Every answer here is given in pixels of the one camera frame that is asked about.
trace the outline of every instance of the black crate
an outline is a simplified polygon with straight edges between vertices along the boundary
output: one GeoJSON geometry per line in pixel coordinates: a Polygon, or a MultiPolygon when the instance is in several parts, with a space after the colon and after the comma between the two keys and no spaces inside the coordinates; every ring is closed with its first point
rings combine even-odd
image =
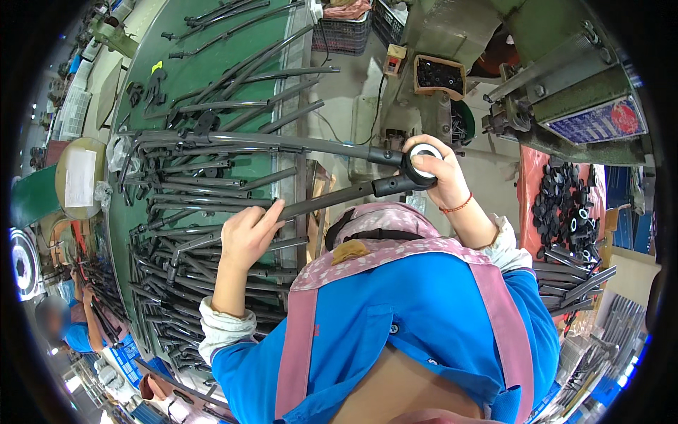
{"type": "MultiPolygon", "coordinates": [[[[367,47],[367,36],[370,34],[370,11],[366,11],[358,20],[322,19],[330,53],[360,56],[367,47]]],[[[325,52],[325,40],[320,24],[313,27],[313,44],[315,52],[325,52]]]]}
{"type": "Polygon", "coordinates": [[[372,28],[384,46],[400,45],[405,25],[393,15],[391,9],[382,0],[374,1],[372,12],[372,28]]]}

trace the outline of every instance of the red label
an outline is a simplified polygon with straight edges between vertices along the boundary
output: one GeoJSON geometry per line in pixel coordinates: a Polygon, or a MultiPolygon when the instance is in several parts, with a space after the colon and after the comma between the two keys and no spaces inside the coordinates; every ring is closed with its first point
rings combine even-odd
{"type": "Polygon", "coordinates": [[[612,123],[626,134],[633,134],[638,130],[638,118],[633,109],[625,104],[615,104],[610,115],[612,123]]]}

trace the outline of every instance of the hand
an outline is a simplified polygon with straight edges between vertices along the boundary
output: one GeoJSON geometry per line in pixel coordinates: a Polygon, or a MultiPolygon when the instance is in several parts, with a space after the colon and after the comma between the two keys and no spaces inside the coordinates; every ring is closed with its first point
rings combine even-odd
{"type": "Polygon", "coordinates": [[[250,269],[285,225],[285,221],[277,222],[284,207],[285,201],[278,200],[268,212],[253,206],[230,217],[221,228],[220,265],[228,263],[229,268],[240,271],[250,269]]]}
{"type": "Polygon", "coordinates": [[[83,304],[90,305],[92,303],[93,298],[95,298],[95,296],[92,287],[91,286],[85,287],[83,289],[83,304]]]}
{"type": "Polygon", "coordinates": [[[423,134],[410,137],[403,151],[409,151],[415,144],[423,142],[434,146],[443,156],[443,160],[430,155],[416,155],[412,158],[415,168],[430,172],[438,178],[438,183],[426,191],[428,196],[436,206],[442,209],[454,209],[461,206],[471,196],[471,192],[466,186],[457,157],[449,146],[435,137],[423,134]]]}

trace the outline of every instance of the screw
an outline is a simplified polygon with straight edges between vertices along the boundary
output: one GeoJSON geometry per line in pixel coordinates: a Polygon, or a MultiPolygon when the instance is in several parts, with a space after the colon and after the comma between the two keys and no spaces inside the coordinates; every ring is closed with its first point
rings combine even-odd
{"type": "Polygon", "coordinates": [[[546,89],[544,88],[543,85],[537,84],[534,86],[534,93],[539,97],[544,97],[544,95],[546,94],[546,89]]]}

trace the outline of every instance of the paper document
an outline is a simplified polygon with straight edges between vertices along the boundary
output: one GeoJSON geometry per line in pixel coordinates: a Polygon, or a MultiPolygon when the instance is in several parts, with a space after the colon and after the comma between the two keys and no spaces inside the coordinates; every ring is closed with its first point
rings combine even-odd
{"type": "Polygon", "coordinates": [[[82,149],[70,154],[66,167],[65,207],[93,206],[96,152],[82,149]]]}

